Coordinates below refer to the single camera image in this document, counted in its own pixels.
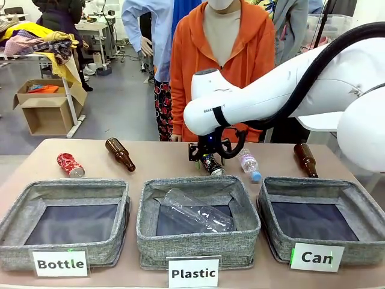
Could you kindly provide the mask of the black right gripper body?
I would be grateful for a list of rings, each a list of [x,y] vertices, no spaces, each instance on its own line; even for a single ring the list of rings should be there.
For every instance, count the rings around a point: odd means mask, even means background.
[[[198,154],[202,157],[206,154],[219,154],[221,157],[230,157],[232,143],[228,138],[220,139],[216,135],[199,136]]]

